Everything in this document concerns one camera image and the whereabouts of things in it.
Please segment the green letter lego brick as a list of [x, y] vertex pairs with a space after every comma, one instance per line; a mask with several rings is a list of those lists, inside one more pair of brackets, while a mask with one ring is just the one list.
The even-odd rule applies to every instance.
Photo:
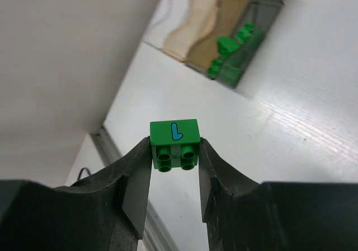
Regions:
[[154, 169], [162, 173], [172, 168], [192, 170], [198, 162], [200, 140], [196, 119], [151, 122], [150, 144]]

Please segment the green 2x4 lego brick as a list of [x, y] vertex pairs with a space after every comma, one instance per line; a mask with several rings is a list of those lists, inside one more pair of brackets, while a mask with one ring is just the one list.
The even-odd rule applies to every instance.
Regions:
[[234, 34], [234, 37], [238, 42], [244, 44], [253, 34], [254, 30], [255, 25], [252, 22], [247, 22]]

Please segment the small green lego brick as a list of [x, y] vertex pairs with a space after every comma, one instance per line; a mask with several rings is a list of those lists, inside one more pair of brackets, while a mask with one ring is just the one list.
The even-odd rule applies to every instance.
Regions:
[[208, 77], [209, 78], [216, 78], [218, 75], [218, 71], [222, 65], [223, 61], [219, 58], [213, 59], [208, 69]]

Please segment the green 2x2 lego brick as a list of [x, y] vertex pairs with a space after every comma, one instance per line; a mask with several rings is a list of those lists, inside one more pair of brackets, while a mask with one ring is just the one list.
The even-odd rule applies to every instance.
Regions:
[[217, 38], [218, 53], [222, 59], [226, 59], [239, 49], [240, 44], [231, 37], [222, 36]]

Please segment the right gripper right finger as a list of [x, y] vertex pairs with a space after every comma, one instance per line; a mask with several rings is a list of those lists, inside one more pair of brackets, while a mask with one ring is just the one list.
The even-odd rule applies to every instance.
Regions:
[[257, 183], [199, 145], [210, 250], [356, 250], [357, 184]]

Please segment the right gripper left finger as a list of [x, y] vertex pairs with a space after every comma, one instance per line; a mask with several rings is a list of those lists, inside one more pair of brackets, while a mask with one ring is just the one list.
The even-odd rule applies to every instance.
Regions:
[[[127, 155], [152, 153], [144, 138]], [[71, 186], [50, 188], [1, 181], [2, 250], [136, 250], [142, 236], [129, 228], [115, 198], [123, 165], [110, 165]]]

